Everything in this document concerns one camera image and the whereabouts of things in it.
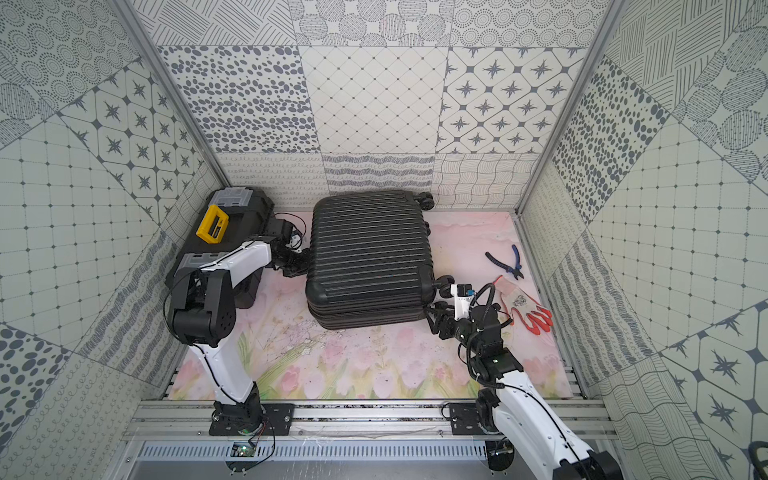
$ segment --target blue handle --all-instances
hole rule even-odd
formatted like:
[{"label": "blue handle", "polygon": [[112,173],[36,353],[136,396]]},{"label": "blue handle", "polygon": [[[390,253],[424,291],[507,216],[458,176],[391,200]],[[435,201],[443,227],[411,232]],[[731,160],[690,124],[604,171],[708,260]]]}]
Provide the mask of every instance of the blue handle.
[{"label": "blue handle", "polygon": [[512,251],[515,252],[515,270],[520,270],[522,268],[522,265],[520,264],[520,252],[518,251],[518,246],[514,243],[512,244]]},{"label": "blue handle", "polygon": [[485,256],[490,260],[494,265],[497,267],[503,269],[507,273],[512,273],[512,267],[507,265],[506,263],[502,263],[498,260],[496,260],[493,255],[491,255],[489,252],[485,252]]}]

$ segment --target metal rail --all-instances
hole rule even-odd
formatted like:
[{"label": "metal rail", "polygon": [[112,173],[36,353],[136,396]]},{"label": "metal rail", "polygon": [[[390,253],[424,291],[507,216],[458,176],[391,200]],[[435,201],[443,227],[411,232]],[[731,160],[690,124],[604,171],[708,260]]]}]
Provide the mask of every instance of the metal rail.
[{"label": "metal rail", "polygon": [[[471,400],[457,402],[473,403]],[[451,433],[444,400],[296,400],[289,435],[278,439],[467,439]],[[616,439],[601,400],[551,400],[553,410],[583,439]],[[129,424],[125,441],[210,441],[211,402],[144,401]],[[243,437],[215,437],[242,441]],[[482,436],[500,439],[500,435]]]}]

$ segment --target work glove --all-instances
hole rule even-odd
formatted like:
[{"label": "work glove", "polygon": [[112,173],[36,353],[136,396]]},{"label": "work glove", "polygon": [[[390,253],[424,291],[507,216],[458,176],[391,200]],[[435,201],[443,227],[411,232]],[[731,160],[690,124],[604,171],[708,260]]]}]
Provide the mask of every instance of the work glove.
[{"label": "work glove", "polygon": [[519,286],[503,276],[497,278],[494,284],[496,291],[502,295],[502,308],[507,311],[512,321],[520,320],[525,328],[534,335],[541,335],[542,330],[545,332],[551,330],[553,326],[552,312],[545,309]]}]

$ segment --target black suitcase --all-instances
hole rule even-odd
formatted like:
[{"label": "black suitcase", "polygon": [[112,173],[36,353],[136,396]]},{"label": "black suitcase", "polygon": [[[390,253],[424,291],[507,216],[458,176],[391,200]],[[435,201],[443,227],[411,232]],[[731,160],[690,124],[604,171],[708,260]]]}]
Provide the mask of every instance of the black suitcase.
[{"label": "black suitcase", "polygon": [[435,298],[429,194],[402,190],[327,197],[312,219],[306,300],[327,329],[425,318]]}]

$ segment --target metal vent grille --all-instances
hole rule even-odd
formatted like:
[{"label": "metal vent grille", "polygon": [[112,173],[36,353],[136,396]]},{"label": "metal vent grille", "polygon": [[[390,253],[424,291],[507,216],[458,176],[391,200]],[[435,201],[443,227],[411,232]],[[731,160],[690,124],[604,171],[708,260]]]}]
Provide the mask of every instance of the metal vent grille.
[{"label": "metal vent grille", "polygon": [[146,442],[139,458],[226,458],[232,442]]},{"label": "metal vent grille", "polygon": [[[278,440],[275,462],[309,460],[485,460],[485,443],[462,440]],[[233,457],[234,445],[246,442],[146,442],[141,460],[261,460],[272,451],[271,442],[259,445],[253,457]]]}]

